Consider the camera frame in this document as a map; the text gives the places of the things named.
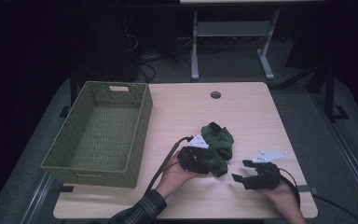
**gray carpet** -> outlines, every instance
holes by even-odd
[[[238,40],[222,45],[223,51],[200,54],[199,82],[263,81],[272,86],[300,71],[284,67],[292,43],[273,42],[268,59],[276,78],[273,81],[266,81],[255,54],[260,43],[261,40]],[[182,53],[179,56],[180,59],[176,60],[165,58],[148,63],[156,70],[156,83],[190,81],[190,53]],[[150,68],[143,66],[143,69],[149,77],[152,76]],[[140,75],[136,82],[144,80],[145,78]],[[314,98],[322,97],[323,93],[306,93],[305,86],[308,80],[304,78],[284,91],[271,91],[273,100],[309,185],[318,190],[319,196],[345,207],[358,216],[358,184],[343,159],[339,144],[332,135],[328,123],[324,121],[324,114],[315,104]],[[336,105],[342,105],[350,116],[350,119],[338,120],[336,125],[358,159],[358,106],[343,84],[337,81],[336,87]],[[0,223],[21,223],[32,201],[34,190],[43,176],[39,165],[63,123],[59,115],[69,104],[69,82],[66,81],[52,99],[45,116],[40,120],[0,194]],[[59,220],[53,216],[52,211],[61,185],[58,181],[52,181],[43,205],[34,211],[33,223],[88,223],[89,220]],[[315,202],[319,215],[309,220],[309,223],[357,223],[334,206],[317,199]],[[266,220],[265,223],[285,222],[277,219]]]

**green wicker basket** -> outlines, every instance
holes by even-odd
[[[147,84],[86,82],[41,168],[66,183],[135,188],[152,105]]]

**wooden table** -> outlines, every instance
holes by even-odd
[[[290,172],[298,185],[307,185],[264,83],[152,84],[150,90],[154,104],[137,187],[65,184],[74,188],[72,192],[61,192],[54,209],[55,217],[109,218],[133,206],[143,196],[173,144],[184,136],[197,135],[200,128],[211,121],[227,127],[234,136],[228,174],[219,178],[201,175],[190,180],[168,199],[168,207],[158,218],[280,217],[264,196],[245,190],[231,177],[231,174],[255,175],[255,171],[245,168],[241,161],[251,160],[259,149],[288,152],[288,157],[274,163]],[[221,98],[212,98],[212,91],[219,91]],[[316,217],[317,208],[310,193],[300,195],[303,215]]]

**white tag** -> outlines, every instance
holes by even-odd
[[[200,133],[197,136],[195,136],[190,142],[188,142],[188,145],[190,147],[202,147],[202,148],[209,147],[209,145],[206,144],[205,140],[203,139]]]
[[[255,158],[252,159],[254,163],[263,163],[269,161],[275,161],[277,159],[281,159],[287,157],[289,154],[287,152],[274,152],[267,151],[265,149],[260,149]]]

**basket handle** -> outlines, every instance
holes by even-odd
[[[130,91],[127,86],[109,86],[110,91]]]

